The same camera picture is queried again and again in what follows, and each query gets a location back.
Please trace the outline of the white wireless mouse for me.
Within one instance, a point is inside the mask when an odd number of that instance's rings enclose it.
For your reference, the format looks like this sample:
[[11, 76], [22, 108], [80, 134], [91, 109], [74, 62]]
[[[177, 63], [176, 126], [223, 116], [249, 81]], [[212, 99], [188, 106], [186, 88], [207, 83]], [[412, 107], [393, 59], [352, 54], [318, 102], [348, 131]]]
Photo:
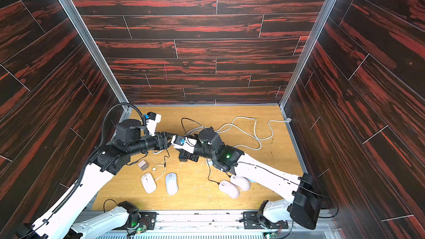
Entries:
[[156, 181], [151, 173], [145, 173], [141, 176], [141, 183], [147, 194], [151, 194], [157, 189]]

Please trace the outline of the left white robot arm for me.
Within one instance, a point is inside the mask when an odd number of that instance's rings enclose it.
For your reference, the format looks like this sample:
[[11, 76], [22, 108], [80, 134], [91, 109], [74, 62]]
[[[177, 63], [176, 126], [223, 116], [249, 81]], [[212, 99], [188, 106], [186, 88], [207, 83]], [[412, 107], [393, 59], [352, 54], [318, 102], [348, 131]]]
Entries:
[[113, 138], [94, 150], [85, 161], [76, 182], [40, 218], [23, 224], [16, 232], [20, 239], [95, 239], [116, 228], [137, 230], [141, 221], [139, 210], [128, 201], [86, 222], [76, 219], [89, 201], [106, 185], [131, 157], [165, 150], [174, 134], [156, 132], [156, 121], [126, 119], [116, 126]]

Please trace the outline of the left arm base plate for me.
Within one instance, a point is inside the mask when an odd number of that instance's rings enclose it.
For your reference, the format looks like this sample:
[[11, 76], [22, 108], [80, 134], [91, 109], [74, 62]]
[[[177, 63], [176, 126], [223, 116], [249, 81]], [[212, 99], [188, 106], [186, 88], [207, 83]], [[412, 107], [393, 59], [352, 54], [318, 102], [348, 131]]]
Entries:
[[137, 232], [154, 229], [158, 215], [157, 212], [141, 211], [137, 206], [128, 201], [121, 202], [117, 206], [124, 208], [127, 214], [124, 224], [119, 226], [118, 229]]

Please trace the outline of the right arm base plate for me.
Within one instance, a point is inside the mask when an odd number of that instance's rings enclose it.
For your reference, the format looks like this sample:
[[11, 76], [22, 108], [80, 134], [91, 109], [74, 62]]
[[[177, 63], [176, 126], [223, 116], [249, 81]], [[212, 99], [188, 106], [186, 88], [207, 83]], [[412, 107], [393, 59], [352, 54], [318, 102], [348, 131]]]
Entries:
[[264, 209], [268, 200], [263, 201], [257, 211], [244, 211], [242, 219], [239, 222], [243, 223], [245, 229], [287, 229], [289, 228], [287, 221], [271, 222], [263, 215]]

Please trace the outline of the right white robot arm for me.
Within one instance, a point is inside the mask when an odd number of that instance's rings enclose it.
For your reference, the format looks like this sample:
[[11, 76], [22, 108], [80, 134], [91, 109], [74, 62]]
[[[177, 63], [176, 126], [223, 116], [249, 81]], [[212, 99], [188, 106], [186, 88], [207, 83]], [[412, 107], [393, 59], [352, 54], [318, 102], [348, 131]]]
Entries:
[[314, 192], [314, 179], [308, 173], [299, 177], [263, 164], [242, 150], [226, 145], [212, 127], [172, 142], [187, 159], [210, 159], [216, 169], [230, 173], [231, 180], [220, 184], [222, 190], [248, 189], [246, 183], [252, 180], [281, 196], [281, 200], [265, 200], [260, 206], [257, 219], [264, 228], [270, 229], [274, 223], [287, 219], [306, 229], [316, 228], [322, 200]]

